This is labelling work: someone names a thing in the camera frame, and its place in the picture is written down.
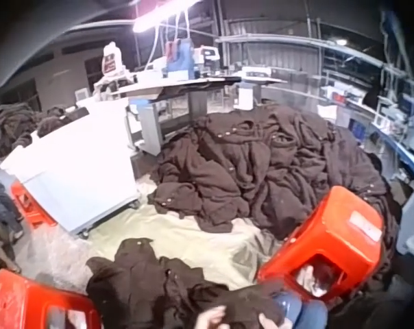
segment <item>fluorescent light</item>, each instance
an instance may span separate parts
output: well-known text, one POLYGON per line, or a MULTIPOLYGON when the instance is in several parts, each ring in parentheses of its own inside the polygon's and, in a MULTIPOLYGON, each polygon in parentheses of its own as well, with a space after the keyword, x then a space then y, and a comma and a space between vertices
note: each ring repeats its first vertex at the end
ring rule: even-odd
POLYGON ((151 12, 139 17, 135 20, 132 31, 141 33, 155 27, 165 21, 170 16, 185 11, 200 0, 170 0, 164 5, 155 8, 151 12))
POLYGON ((338 46, 346 46, 348 43, 346 39, 336 39, 335 42, 338 46))

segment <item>plastic sheet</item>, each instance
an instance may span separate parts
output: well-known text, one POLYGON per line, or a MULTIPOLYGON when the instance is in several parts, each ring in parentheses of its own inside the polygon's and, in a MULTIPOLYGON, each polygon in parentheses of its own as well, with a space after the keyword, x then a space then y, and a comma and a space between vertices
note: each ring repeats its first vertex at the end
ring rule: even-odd
POLYGON ((88 241, 73 237, 60 226, 41 226, 26 232, 16 248, 23 274, 55 288, 85 293, 91 271, 86 261, 97 253, 88 241))

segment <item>metal rail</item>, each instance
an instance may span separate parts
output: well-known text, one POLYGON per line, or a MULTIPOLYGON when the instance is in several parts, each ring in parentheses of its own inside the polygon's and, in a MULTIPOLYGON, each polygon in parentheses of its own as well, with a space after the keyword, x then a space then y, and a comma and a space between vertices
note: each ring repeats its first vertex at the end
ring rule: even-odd
MULTIPOLYGON (((364 62, 381 68, 389 73, 396 75, 397 77, 406 78, 406 72, 394 67, 393 65, 386 64, 383 61, 371 57, 366 53, 361 53, 355 49, 337 45, 334 41, 319 40, 315 38, 306 38, 303 36, 283 36, 275 34, 241 34, 238 36, 220 36, 216 39, 216 42, 224 43, 246 43, 246 42, 278 42, 278 43, 290 43, 296 45, 304 45, 311 47, 322 47, 325 49, 331 49, 344 53, 354 58, 359 58, 364 62)), ((406 79, 410 84, 414 86, 414 80, 406 79)))

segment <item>brown jacket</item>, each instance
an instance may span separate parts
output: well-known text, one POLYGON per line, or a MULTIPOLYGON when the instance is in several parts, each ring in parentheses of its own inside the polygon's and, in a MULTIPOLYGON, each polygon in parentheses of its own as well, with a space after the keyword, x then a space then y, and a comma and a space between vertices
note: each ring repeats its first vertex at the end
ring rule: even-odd
POLYGON ((165 145, 151 178, 160 212, 195 215, 207 232, 230 232, 249 216, 278 239, 344 186, 384 218, 380 270, 389 268, 400 207, 352 133, 316 114, 278 105, 209 114, 165 145))
POLYGON ((200 312, 218 305, 227 306, 224 322, 231 328, 259 329, 259 313, 283 322, 283 311, 272 299, 282 288, 279 282, 229 291, 180 259, 157 259, 150 243, 124 240, 114 262, 88 260, 93 276, 86 291, 105 328, 193 328, 200 312))

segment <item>red stool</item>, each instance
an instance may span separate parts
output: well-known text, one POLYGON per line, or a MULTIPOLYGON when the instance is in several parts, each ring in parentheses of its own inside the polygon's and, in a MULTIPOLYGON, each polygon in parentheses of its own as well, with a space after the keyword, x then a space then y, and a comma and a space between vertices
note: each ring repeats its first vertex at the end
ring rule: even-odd
POLYGON ((101 329, 100 316, 87 297, 0 270, 0 329, 49 328, 50 312, 54 309, 80 313, 87 329, 101 329))
POLYGON ((258 280, 281 278, 305 300, 329 302, 357 287, 379 263, 382 218, 360 197, 342 186, 333 187, 313 214, 298 227, 258 272, 258 280), (315 296, 297 283, 298 273, 312 265, 330 272, 330 287, 315 296))
POLYGON ((14 203, 31 228, 35 229, 42 223, 46 223, 49 226, 57 225, 18 180, 11 185, 10 191, 14 198, 14 203))

